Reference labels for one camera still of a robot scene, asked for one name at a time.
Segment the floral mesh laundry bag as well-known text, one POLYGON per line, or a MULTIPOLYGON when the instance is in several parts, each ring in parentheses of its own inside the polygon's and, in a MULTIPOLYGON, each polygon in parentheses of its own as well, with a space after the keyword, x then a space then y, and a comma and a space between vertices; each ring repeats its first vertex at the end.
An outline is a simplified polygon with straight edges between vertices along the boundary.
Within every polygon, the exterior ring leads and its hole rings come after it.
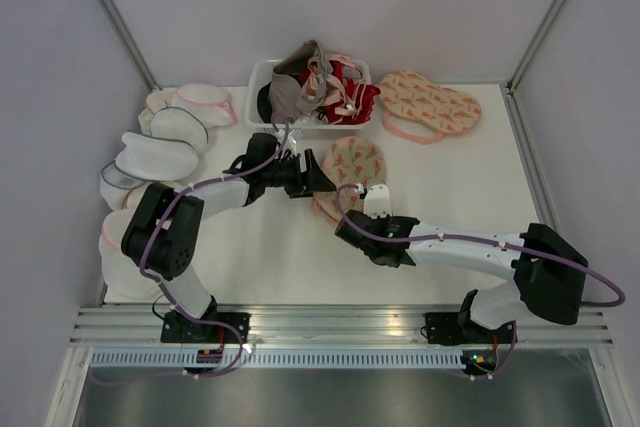
MULTIPOLYGON (((360 136, 335 140, 322 161, 321 169, 336 187, 344 184, 370 187, 387 183, 387 166, 381 148, 360 136)), ((334 192, 315 193, 311 208, 332 226, 341 219, 334 192)))

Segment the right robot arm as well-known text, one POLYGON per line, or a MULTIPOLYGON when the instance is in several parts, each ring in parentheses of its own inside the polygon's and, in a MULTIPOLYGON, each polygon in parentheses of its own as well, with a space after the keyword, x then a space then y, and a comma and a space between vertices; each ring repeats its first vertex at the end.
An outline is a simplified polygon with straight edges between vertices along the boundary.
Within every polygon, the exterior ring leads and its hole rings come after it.
POLYGON ((350 210, 336 236, 379 266, 444 266, 488 274, 501 284, 469 291, 458 311, 425 316, 431 344, 509 342, 513 325, 536 317, 577 323, 588 262, 551 227, 532 223, 523 233, 447 231, 413 217, 372 218, 350 210))

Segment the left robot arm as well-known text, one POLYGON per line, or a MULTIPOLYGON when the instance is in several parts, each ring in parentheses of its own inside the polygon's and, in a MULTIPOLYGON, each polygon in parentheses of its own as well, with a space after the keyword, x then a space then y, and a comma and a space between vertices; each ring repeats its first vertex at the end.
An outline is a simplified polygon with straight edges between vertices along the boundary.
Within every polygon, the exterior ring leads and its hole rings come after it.
POLYGON ((181 339, 206 343, 218 329, 242 339, 237 328, 218 319, 217 301, 197 276, 192 258, 202 221, 249 206, 269 188, 281 188, 291 199, 336 190, 311 149, 294 154, 285 140, 257 133, 219 177, 181 191, 153 183, 143 194, 124 231, 121 251, 169 300, 173 310, 164 327, 181 339))

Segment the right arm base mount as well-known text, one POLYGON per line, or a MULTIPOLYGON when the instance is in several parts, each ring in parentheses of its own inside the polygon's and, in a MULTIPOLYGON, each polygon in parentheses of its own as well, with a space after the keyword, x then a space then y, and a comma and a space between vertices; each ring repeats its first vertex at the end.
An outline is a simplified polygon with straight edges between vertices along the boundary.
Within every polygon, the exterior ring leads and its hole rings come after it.
POLYGON ((420 333, 430 345, 506 345, 514 338, 514 322, 490 330, 467 321, 460 325, 454 312, 427 312, 423 317, 420 333))

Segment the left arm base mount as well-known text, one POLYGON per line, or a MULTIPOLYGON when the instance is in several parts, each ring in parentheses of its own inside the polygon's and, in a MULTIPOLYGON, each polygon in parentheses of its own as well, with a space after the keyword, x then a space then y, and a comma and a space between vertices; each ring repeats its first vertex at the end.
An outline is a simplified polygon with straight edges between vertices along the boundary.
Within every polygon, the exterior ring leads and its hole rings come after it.
POLYGON ((160 342, 165 344, 238 344, 238 337, 222 323, 235 329, 243 342, 250 330, 247 312, 219 312, 216 325, 195 323, 177 312, 164 316, 160 342))

